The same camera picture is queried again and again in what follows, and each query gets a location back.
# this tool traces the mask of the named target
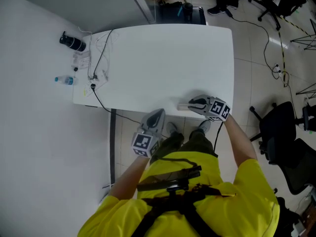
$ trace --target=plastic bottle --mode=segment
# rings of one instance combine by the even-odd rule
[[[70,76],[61,76],[61,77],[55,77],[55,81],[60,82],[62,84],[66,84],[66,85],[74,85],[77,83],[77,78],[70,77]]]

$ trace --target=person's foot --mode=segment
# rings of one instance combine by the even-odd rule
[[[233,2],[231,2],[231,1],[229,1],[229,0],[228,0],[228,2],[227,2],[227,6],[233,8],[233,9],[235,9],[235,10],[238,9],[238,3],[233,3]]]
[[[204,134],[206,134],[211,128],[211,121],[204,120],[197,128],[197,130],[203,130]]]
[[[210,15],[218,15],[221,13],[225,13],[225,10],[222,10],[219,6],[215,6],[207,10],[207,13]]]
[[[174,123],[168,122],[166,127],[167,133],[169,135],[173,134],[174,132],[178,133],[178,128]]]

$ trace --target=table leg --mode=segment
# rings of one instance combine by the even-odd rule
[[[111,185],[115,183],[115,126],[117,120],[117,110],[111,109],[110,119],[110,179]]]

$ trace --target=yellow shirt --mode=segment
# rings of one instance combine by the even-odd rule
[[[218,159],[198,152],[174,152],[165,158],[187,158],[201,165],[201,176],[190,179],[189,190],[196,184],[207,184],[230,197],[206,196],[194,206],[197,213],[222,237],[272,237],[279,218],[279,205],[258,161],[249,159],[242,163],[234,183],[223,182]],[[141,180],[157,174],[190,168],[186,162],[154,162],[142,175]],[[142,198],[164,197],[165,190],[139,192],[138,199],[118,200],[108,196],[96,213],[81,228],[78,237],[130,237],[144,215],[151,210]],[[198,236],[184,215],[178,211],[159,216],[146,237],[195,237]]]

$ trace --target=tiled floor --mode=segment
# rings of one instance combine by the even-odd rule
[[[205,17],[210,26],[219,26],[230,28],[233,33],[234,56],[235,56],[235,85],[234,85],[234,104],[233,117],[238,124],[250,137],[258,133],[258,120],[252,113],[249,113],[249,107],[252,105],[257,112],[264,116],[271,110],[271,103],[277,104],[290,101],[289,89],[284,88],[280,80],[274,80],[271,71],[266,66],[263,50],[267,43],[267,34],[259,27],[248,23],[240,23],[229,18],[226,14],[211,16],[207,14],[207,9],[216,4],[216,0],[188,0],[195,6],[204,8]],[[312,34],[309,19],[312,17],[310,4],[305,4],[299,8],[293,15],[287,17],[287,20],[300,26],[308,33]],[[275,24],[270,15],[263,17],[262,22],[257,17],[262,12],[260,5],[249,3],[248,0],[240,0],[237,10],[231,9],[235,19],[239,21],[247,20],[263,26],[269,33],[270,43],[267,47],[266,58],[268,64],[273,66],[275,63],[282,65],[282,54],[280,40],[275,30]],[[314,70],[315,54],[314,51],[304,51],[302,46],[296,43],[290,43],[290,40],[302,37],[304,34],[292,25],[280,20],[281,37],[284,46],[285,64],[287,71],[291,74],[290,86],[293,94],[293,101],[297,115],[302,115],[304,95],[296,96],[295,93],[306,88],[311,83],[316,82]],[[119,111],[120,114],[129,118],[140,121],[143,113]],[[172,121],[179,127],[188,139],[190,132],[199,125],[200,120],[191,118],[167,117],[166,122]],[[138,124],[129,120],[117,118],[116,127],[116,176],[119,177],[135,159],[135,154],[131,151],[130,144],[133,133],[136,131]],[[211,130],[206,135],[214,143],[219,124],[213,123]],[[316,134],[309,134],[297,127],[297,137],[302,138],[309,146],[316,149]],[[297,196],[293,196],[287,187],[284,175],[278,166],[269,165],[264,156],[260,154],[258,141],[253,142],[256,149],[259,163],[263,172],[272,188],[277,188],[277,195],[284,197],[287,206],[296,210],[299,201],[310,189]],[[224,181],[233,181],[237,166],[234,161],[230,141],[223,126],[217,146],[216,153],[219,155],[221,175]],[[301,212],[307,201],[301,202]]]

